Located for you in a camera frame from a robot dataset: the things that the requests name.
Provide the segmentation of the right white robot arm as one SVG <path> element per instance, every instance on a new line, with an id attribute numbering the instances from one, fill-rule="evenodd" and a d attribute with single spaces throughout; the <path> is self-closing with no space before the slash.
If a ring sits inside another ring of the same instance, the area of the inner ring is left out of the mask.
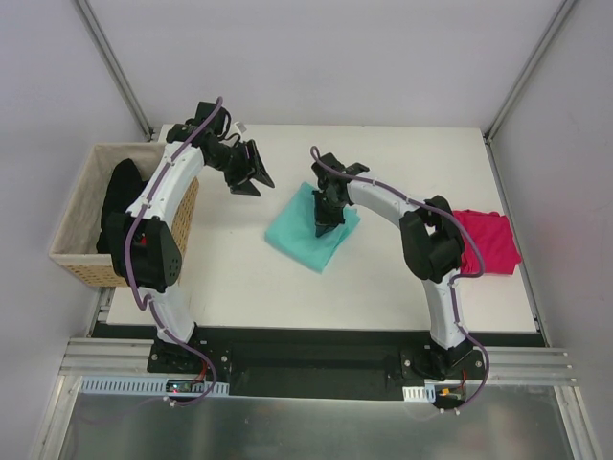
<path id="1" fill-rule="evenodd" d="M 430 315 L 430 345 L 412 359 L 419 376 L 442 381 L 465 367 L 473 349 L 466 337 L 461 303 L 454 288 L 465 242 L 445 198 L 411 198 L 372 177 L 361 163 L 343 165 L 333 153 L 310 149 L 317 177 L 314 195 L 315 236 L 345 223 L 344 210 L 358 205 L 391 222 L 400 232 L 403 258 L 422 281 Z"/>

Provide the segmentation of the teal t-shirt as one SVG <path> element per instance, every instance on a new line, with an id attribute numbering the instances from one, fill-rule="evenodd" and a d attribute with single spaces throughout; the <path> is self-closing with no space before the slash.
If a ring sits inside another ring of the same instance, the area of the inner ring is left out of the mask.
<path id="1" fill-rule="evenodd" d="M 353 233 L 360 217 L 353 209 L 343 211 L 345 222 L 322 237 L 315 233 L 315 188 L 303 182 L 264 232 L 275 250 L 310 270 L 322 273 L 338 247 Z"/>

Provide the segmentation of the pink t-shirt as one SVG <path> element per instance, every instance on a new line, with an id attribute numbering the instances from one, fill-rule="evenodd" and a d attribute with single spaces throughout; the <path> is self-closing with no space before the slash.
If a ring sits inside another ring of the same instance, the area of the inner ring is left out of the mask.
<path id="1" fill-rule="evenodd" d="M 511 276 L 522 262 L 509 219 L 497 212 L 454 211 L 454 217 L 474 240 L 487 275 Z"/>

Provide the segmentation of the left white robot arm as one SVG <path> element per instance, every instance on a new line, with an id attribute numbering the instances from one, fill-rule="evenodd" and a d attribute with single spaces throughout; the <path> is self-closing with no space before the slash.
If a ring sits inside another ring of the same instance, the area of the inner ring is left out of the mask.
<path id="1" fill-rule="evenodd" d="M 200 366 L 203 352 L 191 342 L 196 323 L 178 285 L 183 256 L 171 226 L 180 202 L 206 167 L 222 173 L 233 195 L 259 196 L 260 185 L 275 186 L 255 141 L 228 141 L 230 121 L 221 98 L 199 103 L 191 119 L 169 130 L 144 190 L 104 227 L 115 273 L 137 307 L 150 311 L 158 338 L 173 345 L 171 364 L 183 373 Z"/>

